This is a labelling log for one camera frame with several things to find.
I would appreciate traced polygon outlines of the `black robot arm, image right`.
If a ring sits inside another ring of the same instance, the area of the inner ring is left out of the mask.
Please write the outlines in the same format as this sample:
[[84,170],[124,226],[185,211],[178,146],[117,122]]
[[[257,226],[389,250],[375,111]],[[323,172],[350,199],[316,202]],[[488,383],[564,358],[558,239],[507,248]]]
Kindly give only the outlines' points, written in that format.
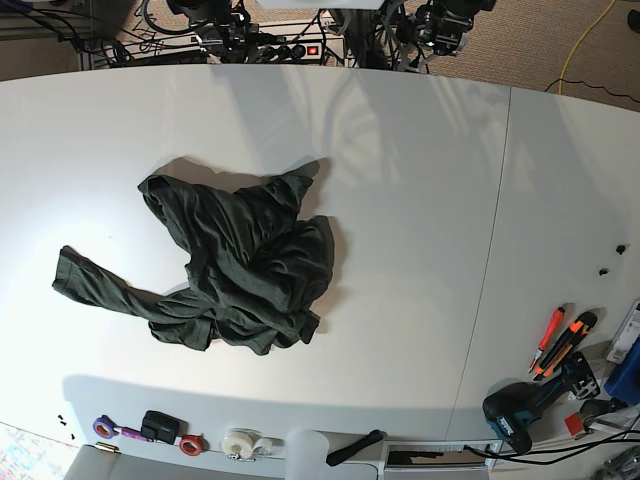
[[408,70],[427,72],[433,57],[457,56],[464,48],[480,12],[491,12],[496,0],[425,1],[414,13],[403,13],[396,31],[402,45],[416,51]]

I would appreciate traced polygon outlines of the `black robot arm, image left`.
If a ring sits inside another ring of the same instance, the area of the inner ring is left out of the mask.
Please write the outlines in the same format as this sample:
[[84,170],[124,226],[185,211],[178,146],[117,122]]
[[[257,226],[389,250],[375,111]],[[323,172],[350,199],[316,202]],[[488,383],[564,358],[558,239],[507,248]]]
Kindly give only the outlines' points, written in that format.
[[171,12],[188,20],[200,49],[220,63],[244,63],[257,32],[243,1],[168,1]]

